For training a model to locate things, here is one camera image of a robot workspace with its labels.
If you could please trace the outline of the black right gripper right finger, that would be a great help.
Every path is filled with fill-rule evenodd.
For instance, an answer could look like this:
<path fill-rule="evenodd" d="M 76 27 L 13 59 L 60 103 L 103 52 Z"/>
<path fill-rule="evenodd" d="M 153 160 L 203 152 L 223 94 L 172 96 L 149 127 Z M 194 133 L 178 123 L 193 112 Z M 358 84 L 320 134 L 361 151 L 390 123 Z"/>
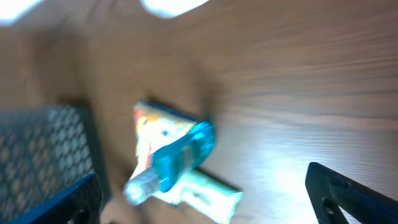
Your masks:
<path fill-rule="evenodd" d="M 397 223 L 397 201 L 317 162 L 308 165 L 305 186 L 319 223 Z"/>

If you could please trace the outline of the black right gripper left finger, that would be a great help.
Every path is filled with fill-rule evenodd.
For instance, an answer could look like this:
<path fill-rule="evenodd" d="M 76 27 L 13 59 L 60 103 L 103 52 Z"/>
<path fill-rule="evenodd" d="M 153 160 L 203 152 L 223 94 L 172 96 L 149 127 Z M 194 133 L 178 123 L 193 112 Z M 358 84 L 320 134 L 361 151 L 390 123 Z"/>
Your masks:
<path fill-rule="evenodd" d="M 98 224 L 103 191 L 96 174 L 88 174 L 9 224 Z"/>

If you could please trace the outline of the yellow chips snack bag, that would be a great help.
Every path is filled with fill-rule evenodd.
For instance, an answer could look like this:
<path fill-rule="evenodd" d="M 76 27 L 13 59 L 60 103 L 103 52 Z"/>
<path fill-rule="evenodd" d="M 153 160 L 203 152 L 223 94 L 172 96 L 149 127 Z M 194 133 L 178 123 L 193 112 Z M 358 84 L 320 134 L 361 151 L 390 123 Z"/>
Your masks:
<path fill-rule="evenodd" d="M 139 101 L 133 109 L 136 128 L 137 167 L 132 178 L 152 166 L 156 170 L 170 167 L 154 162 L 154 153 L 160 148 L 172 144 L 197 123 L 195 118 L 159 103 Z"/>

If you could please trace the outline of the blue mouthwash bottle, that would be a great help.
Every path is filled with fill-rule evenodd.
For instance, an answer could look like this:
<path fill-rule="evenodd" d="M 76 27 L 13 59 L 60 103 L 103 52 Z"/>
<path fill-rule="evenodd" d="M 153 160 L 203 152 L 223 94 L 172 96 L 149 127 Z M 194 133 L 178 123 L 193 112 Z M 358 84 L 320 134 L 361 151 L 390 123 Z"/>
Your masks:
<path fill-rule="evenodd" d="M 123 194 L 131 205 L 139 205 L 157 192 L 166 193 L 189 170 L 200 166 L 215 148 L 215 125 L 202 121 L 178 140 L 153 153 L 152 163 L 131 178 Z"/>

